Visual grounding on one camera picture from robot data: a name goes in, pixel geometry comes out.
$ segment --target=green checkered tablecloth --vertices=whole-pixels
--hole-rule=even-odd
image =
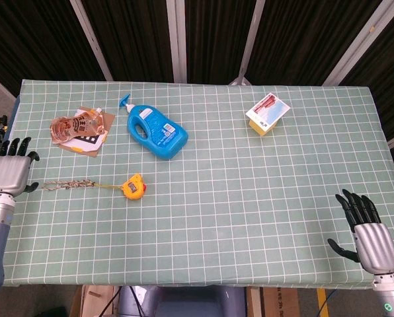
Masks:
[[[291,110],[259,137],[245,112],[273,92]],[[170,161],[127,132],[125,94],[189,133]],[[97,158],[61,150],[53,118],[80,106],[116,119]],[[17,197],[6,285],[24,283],[368,287],[372,276],[338,257],[354,248],[334,195],[367,194],[394,239],[394,165],[364,87],[209,86],[24,81],[11,138],[31,136],[30,181],[88,178],[147,191],[87,188]]]

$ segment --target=robotic hand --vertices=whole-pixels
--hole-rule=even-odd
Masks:
[[[3,254],[15,209],[13,198],[22,192],[33,192],[38,187],[38,183],[26,185],[32,161],[40,160],[36,152],[30,152],[25,156],[30,140],[31,138],[27,137],[22,141],[18,153],[19,139],[12,141],[9,150],[9,141],[5,141],[0,150],[0,286],[5,278]]]
[[[340,256],[362,264],[374,275],[373,290],[382,303],[384,316],[394,316],[394,243],[391,235],[369,198],[347,190],[342,192],[348,201],[341,195],[335,197],[344,209],[357,252],[344,250],[333,239],[328,239],[328,243]]]

